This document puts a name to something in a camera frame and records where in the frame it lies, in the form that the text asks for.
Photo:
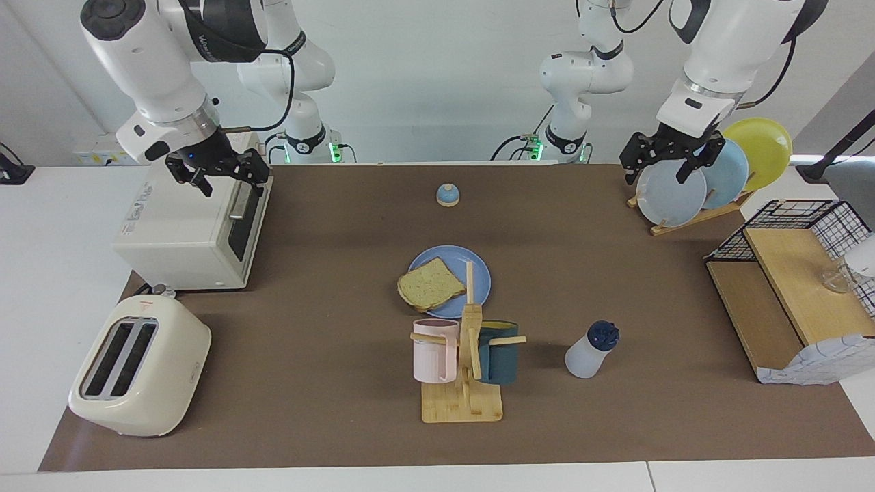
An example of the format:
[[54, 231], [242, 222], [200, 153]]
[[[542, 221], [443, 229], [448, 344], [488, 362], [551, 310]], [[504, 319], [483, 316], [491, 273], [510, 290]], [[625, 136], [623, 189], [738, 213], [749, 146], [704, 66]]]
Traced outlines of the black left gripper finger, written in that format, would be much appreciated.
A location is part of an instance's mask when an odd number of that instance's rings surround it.
[[625, 183], [634, 184], [638, 175], [650, 165], [650, 138], [643, 132], [634, 132], [625, 144], [619, 161], [625, 170]]
[[713, 166], [724, 146], [725, 138], [722, 135], [712, 135], [702, 146], [682, 150], [682, 165], [676, 172], [676, 181], [684, 184], [692, 172]]

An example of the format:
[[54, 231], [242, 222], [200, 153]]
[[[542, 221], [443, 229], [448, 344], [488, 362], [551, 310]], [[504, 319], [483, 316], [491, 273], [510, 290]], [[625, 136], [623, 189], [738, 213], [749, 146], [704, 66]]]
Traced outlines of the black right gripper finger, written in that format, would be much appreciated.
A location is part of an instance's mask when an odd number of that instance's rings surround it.
[[177, 181], [179, 184], [188, 184], [197, 188], [206, 198], [212, 196], [213, 188], [209, 181], [200, 173], [200, 170], [196, 172], [177, 170]]
[[237, 154], [234, 178], [250, 184], [252, 191], [259, 198], [265, 195], [265, 185], [269, 177], [271, 177], [271, 168], [257, 149], [247, 149]]

